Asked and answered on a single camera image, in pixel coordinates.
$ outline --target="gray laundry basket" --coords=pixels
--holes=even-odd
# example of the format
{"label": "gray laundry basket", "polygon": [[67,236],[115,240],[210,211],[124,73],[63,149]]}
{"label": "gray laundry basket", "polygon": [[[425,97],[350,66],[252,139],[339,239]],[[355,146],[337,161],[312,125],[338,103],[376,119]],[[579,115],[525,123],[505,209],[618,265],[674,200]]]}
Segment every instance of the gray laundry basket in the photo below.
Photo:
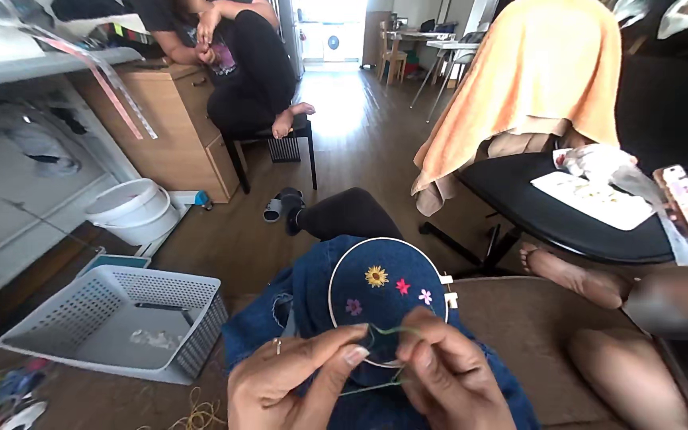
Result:
{"label": "gray laundry basket", "polygon": [[[0,347],[83,369],[191,384],[228,318],[219,284],[184,273],[96,267],[0,337]],[[140,342],[138,330],[174,341],[167,347]]]}

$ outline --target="embroidered flower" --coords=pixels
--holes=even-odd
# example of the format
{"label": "embroidered flower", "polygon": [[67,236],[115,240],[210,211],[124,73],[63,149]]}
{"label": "embroidered flower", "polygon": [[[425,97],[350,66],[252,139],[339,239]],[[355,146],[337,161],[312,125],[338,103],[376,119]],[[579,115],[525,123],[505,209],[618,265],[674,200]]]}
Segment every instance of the embroidered flower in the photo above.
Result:
{"label": "embroidered flower", "polygon": [[407,294],[407,288],[410,288],[410,284],[405,283],[405,279],[400,279],[397,281],[396,289],[400,290],[400,295]]}
{"label": "embroidered flower", "polygon": [[423,300],[426,306],[430,306],[432,304],[432,293],[427,290],[421,290],[421,295],[418,296],[418,300]]}
{"label": "embroidered flower", "polygon": [[382,269],[381,266],[373,266],[368,268],[368,271],[365,273],[365,275],[365,279],[368,281],[368,284],[371,285],[371,288],[381,288],[385,283],[389,282],[387,279],[389,274],[385,273],[385,270]]}
{"label": "embroidered flower", "polygon": [[349,312],[353,317],[360,315],[362,312],[362,307],[360,306],[360,301],[355,299],[352,300],[348,298],[346,301],[346,311]]}

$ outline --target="slipper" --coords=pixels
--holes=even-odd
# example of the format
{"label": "slipper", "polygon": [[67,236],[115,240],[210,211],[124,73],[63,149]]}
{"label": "slipper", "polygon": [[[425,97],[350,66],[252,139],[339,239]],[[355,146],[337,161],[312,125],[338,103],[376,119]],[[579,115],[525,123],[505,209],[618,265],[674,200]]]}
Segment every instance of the slipper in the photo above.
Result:
{"label": "slipper", "polygon": [[281,210],[283,204],[281,202],[281,195],[278,194],[267,203],[267,207],[264,209],[264,221],[268,223],[276,223],[281,219]]}
{"label": "slipper", "polygon": [[283,205],[283,208],[281,209],[281,215],[283,217],[288,215],[288,213],[293,209],[304,209],[307,207],[307,205],[304,203],[304,194],[296,188],[286,187],[281,190],[278,196],[280,196]]}

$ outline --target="black leggings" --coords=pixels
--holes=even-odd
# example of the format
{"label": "black leggings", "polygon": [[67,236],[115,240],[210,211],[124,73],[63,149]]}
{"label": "black leggings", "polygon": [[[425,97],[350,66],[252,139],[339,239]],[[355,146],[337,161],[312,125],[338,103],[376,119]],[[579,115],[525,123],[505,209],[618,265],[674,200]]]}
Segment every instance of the black leggings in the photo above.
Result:
{"label": "black leggings", "polygon": [[342,234],[402,239],[395,221],[362,188],[349,188],[302,209],[296,220],[301,230],[306,230],[320,240],[330,240]]}
{"label": "black leggings", "polygon": [[272,25],[254,11],[236,17],[225,44],[237,69],[215,80],[206,110],[226,135],[268,129],[288,109],[297,77]]}

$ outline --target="orange towel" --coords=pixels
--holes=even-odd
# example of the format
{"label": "orange towel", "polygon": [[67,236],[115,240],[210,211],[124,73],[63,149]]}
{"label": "orange towel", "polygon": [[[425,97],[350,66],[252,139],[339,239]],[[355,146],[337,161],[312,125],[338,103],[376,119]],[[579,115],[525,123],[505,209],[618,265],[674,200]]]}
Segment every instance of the orange towel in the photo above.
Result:
{"label": "orange towel", "polygon": [[511,3],[416,153],[421,173],[411,195],[429,187],[436,195],[434,182],[473,161],[482,142],[502,132],[527,133],[533,117],[567,119],[588,139],[619,146],[621,51],[617,21],[597,0]]}

